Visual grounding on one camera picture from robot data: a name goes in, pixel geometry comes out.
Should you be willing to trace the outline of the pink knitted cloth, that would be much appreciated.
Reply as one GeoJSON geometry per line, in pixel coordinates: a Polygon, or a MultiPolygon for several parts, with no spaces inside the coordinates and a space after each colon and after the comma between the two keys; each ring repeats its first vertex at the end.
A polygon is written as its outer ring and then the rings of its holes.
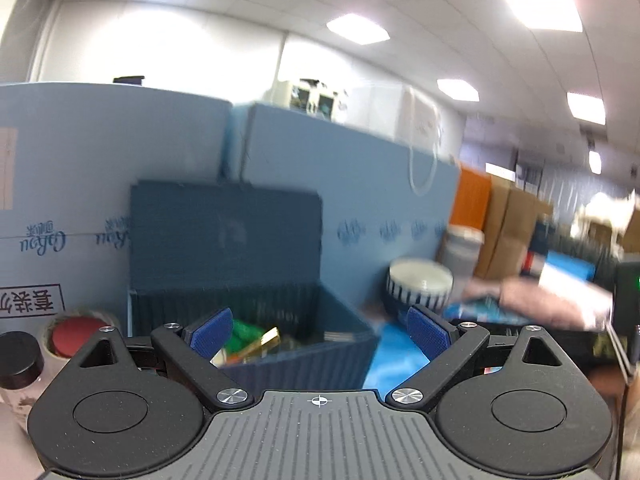
{"type": "Polygon", "coordinates": [[[554,292],[532,278],[505,278],[500,282],[473,278],[465,286],[463,301],[490,297],[502,310],[534,324],[561,330],[602,330],[612,313],[612,295],[581,282],[554,292]]]}

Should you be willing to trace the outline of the brown cardboard box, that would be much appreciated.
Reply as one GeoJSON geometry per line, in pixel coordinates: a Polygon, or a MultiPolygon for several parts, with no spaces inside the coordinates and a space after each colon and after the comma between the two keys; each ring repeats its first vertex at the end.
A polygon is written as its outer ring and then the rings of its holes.
{"type": "Polygon", "coordinates": [[[549,202],[516,188],[510,181],[491,176],[485,240],[474,276],[501,281],[520,274],[537,221],[552,214],[549,202]]]}

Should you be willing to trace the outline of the blue foam board right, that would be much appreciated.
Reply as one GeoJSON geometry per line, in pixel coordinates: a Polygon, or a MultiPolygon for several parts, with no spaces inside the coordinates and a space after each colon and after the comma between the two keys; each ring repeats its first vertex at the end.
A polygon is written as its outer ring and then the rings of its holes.
{"type": "Polygon", "coordinates": [[[232,108],[224,174],[322,199],[320,278],[359,308],[396,258],[434,258],[460,170],[373,134],[262,103],[232,108]]]}

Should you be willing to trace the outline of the orange box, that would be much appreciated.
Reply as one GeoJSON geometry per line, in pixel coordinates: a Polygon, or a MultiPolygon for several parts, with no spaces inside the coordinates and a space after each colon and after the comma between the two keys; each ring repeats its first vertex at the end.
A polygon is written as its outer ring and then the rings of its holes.
{"type": "Polygon", "coordinates": [[[472,168],[462,166],[456,197],[449,223],[482,230],[491,192],[491,178],[472,168]]]}

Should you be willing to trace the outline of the anime print desk mat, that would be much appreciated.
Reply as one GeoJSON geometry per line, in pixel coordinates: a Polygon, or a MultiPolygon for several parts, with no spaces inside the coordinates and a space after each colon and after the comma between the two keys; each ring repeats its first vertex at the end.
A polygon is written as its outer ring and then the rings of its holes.
{"type": "MultiPolygon", "coordinates": [[[[497,300],[485,297],[450,304],[442,311],[447,321],[480,321],[489,324],[522,326],[527,320],[501,309],[497,300]]],[[[422,351],[411,341],[405,327],[390,318],[379,318],[375,325],[380,336],[378,348],[363,383],[363,389],[376,390],[382,398],[428,363],[422,351]]]]}

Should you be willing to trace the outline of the green item in box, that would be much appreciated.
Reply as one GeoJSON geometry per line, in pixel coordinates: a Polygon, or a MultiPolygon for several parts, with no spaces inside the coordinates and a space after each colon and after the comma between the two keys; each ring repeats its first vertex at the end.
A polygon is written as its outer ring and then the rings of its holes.
{"type": "Polygon", "coordinates": [[[258,326],[233,320],[231,337],[224,344],[224,351],[228,356],[232,356],[262,338],[264,333],[265,331],[258,326]]]}

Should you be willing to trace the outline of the red lid silver tin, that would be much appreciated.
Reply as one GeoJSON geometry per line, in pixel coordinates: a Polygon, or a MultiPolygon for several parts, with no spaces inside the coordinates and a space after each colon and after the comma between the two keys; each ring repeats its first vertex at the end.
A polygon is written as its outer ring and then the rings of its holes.
{"type": "Polygon", "coordinates": [[[100,311],[74,311],[58,315],[43,327],[40,344],[47,356],[69,360],[101,327],[120,324],[100,311]]]}

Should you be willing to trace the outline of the blue foam board left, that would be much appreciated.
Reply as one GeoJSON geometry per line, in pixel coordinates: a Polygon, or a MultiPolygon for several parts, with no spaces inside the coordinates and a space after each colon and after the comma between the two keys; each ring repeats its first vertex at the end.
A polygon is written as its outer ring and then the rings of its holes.
{"type": "Polygon", "coordinates": [[[1,89],[1,327],[123,320],[130,190],[217,179],[231,104],[124,84],[1,89]]]}

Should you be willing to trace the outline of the white grey travel cup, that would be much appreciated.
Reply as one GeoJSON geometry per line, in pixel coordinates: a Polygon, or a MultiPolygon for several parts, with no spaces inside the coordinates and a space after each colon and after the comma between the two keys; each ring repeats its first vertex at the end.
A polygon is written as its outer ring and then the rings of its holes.
{"type": "Polygon", "coordinates": [[[446,266],[454,279],[450,292],[452,301],[462,296],[472,278],[484,241],[485,235],[478,229],[456,224],[447,226],[440,242],[437,261],[446,266]]]}

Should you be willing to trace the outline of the black cap bottle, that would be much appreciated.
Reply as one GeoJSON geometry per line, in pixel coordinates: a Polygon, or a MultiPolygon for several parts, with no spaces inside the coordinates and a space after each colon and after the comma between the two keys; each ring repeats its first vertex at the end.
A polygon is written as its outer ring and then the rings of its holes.
{"type": "Polygon", "coordinates": [[[40,345],[32,334],[6,332],[0,336],[1,399],[23,429],[46,388],[45,371],[40,345]]]}

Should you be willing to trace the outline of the white paper shopping bag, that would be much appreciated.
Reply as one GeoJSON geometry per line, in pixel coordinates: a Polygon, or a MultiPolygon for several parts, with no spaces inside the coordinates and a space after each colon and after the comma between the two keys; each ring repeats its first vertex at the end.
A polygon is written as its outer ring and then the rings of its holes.
{"type": "Polygon", "coordinates": [[[404,144],[408,150],[408,180],[416,196],[425,196],[433,186],[437,166],[438,148],[442,140],[442,121],[435,102],[408,84],[374,86],[370,90],[368,129],[404,144]],[[416,152],[430,153],[431,168],[426,178],[416,180],[416,152]]]}

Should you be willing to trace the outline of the blue striped ceramic bowl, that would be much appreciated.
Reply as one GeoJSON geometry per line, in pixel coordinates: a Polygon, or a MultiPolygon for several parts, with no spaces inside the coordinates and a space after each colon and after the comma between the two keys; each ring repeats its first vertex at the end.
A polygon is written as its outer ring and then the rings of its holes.
{"type": "Polygon", "coordinates": [[[401,323],[413,306],[438,312],[446,306],[454,286],[451,272],[432,260],[398,258],[385,277],[383,304],[386,313],[401,323]]]}

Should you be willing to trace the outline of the gold tube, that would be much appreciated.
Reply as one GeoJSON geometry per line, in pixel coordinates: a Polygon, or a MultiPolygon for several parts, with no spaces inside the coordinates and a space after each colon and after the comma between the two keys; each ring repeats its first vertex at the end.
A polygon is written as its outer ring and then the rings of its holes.
{"type": "Polygon", "coordinates": [[[228,353],[226,350],[219,350],[210,360],[213,365],[233,365],[244,363],[249,360],[262,358],[270,350],[276,348],[281,343],[281,336],[277,327],[267,330],[262,336],[252,341],[238,352],[228,353]]]}

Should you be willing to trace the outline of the dark blue storage box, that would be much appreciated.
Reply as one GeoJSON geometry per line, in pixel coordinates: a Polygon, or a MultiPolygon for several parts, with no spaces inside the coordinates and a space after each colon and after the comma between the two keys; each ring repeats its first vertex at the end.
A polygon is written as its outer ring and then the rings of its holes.
{"type": "Polygon", "coordinates": [[[148,336],[228,308],[284,344],[226,373],[266,390],[356,390],[378,335],[320,278],[322,200],[242,184],[141,181],[130,191],[128,330],[148,336]]]}

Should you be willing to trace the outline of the blue foam board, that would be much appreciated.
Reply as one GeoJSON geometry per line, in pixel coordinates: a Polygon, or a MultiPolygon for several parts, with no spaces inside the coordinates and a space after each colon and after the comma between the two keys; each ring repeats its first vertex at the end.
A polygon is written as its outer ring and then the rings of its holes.
{"type": "Polygon", "coordinates": [[[231,104],[124,84],[1,89],[1,327],[123,320],[130,190],[217,179],[231,104]]]}
{"type": "Polygon", "coordinates": [[[460,170],[373,134],[262,103],[232,108],[224,174],[322,199],[320,278],[359,308],[396,258],[434,258],[460,170]]]}

